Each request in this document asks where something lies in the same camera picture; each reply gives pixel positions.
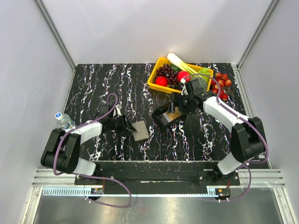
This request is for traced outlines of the beige leather card holder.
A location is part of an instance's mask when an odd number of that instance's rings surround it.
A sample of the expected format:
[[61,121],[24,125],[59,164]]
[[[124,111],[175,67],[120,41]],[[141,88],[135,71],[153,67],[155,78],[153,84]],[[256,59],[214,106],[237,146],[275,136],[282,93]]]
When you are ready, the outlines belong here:
[[145,140],[149,138],[149,132],[146,127],[145,121],[138,121],[132,124],[136,132],[133,133],[135,141]]

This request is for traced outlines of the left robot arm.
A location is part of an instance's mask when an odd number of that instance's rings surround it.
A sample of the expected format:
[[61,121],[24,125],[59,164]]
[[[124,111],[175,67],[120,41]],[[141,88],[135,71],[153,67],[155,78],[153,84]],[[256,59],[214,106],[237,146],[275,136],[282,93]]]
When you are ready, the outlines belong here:
[[99,183],[101,172],[96,170],[96,164],[79,157],[81,145],[108,131],[130,136],[136,134],[137,129],[121,114],[119,105],[103,105],[97,115],[99,120],[89,120],[84,126],[52,130],[41,156],[41,165],[57,172],[85,175],[90,184]]

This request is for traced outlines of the black plastic card box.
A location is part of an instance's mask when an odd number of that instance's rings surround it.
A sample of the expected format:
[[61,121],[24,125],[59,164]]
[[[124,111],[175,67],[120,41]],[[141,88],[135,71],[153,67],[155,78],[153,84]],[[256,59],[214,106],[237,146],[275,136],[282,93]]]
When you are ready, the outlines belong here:
[[184,121],[187,115],[177,106],[170,106],[170,103],[167,103],[155,109],[151,117],[161,130],[165,130],[175,122]]

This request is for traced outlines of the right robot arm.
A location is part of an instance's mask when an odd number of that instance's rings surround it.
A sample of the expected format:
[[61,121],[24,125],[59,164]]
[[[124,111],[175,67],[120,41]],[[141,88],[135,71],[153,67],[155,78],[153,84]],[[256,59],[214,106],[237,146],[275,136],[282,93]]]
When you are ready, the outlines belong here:
[[258,117],[249,118],[235,111],[220,100],[219,94],[205,91],[198,79],[184,82],[181,93],[171,93],[169,112],[177,108],[182,114],[193,114],[197,110],[213,116],[230,132],[230,152],[218,162],[213,172],[213,181],[222,185],[229,180],[229,174],[256,156],[268,152],[263,123]]

